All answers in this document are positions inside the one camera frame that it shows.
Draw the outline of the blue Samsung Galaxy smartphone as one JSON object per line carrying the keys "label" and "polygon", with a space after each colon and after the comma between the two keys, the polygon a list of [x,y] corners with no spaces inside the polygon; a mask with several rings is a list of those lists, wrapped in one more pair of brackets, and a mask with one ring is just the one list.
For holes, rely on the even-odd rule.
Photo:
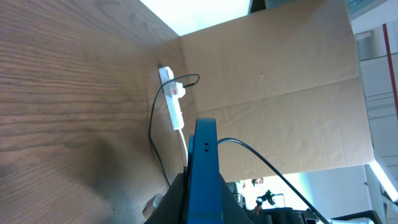
{"label": "blue Samsung Galaxy smartphone", "polygon": [[196,120],[188,153],[187,224],[223,223],[216,119]]}

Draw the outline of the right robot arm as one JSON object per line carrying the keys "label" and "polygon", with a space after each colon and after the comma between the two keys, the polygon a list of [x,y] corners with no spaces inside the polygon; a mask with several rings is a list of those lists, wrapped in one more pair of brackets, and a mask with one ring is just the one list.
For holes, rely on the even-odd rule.
{"label": "right robot arm", "polygon": [[[258,214],[254,210],[243,209],[253,223],[263,224],[316,224],[322,223],[316,214],[309,208],[307,210],[294,210],[293,208],[272,208],[260,210]],[[374,210],[354,213],[342,217],[328,219],[329,223],[363,223],[382,224],[379,215]]]}

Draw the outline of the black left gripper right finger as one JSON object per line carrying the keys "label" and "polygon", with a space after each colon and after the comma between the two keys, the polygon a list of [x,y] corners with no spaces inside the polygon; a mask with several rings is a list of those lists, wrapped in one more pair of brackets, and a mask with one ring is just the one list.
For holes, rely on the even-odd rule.
{"label": "black left gripper right finger", "polygon": [[220,175],[220,185],[224,224],[252,224],[234,198],[222,175]]}

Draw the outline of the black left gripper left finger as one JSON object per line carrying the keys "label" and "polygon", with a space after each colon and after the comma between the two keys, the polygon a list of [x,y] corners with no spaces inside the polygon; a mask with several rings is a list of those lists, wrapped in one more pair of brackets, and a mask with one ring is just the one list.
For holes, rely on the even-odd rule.
{"label": "black left gripper left finger", "polygon": [[185,213],[187,176],[179,173],[145,224],[181,224]]}

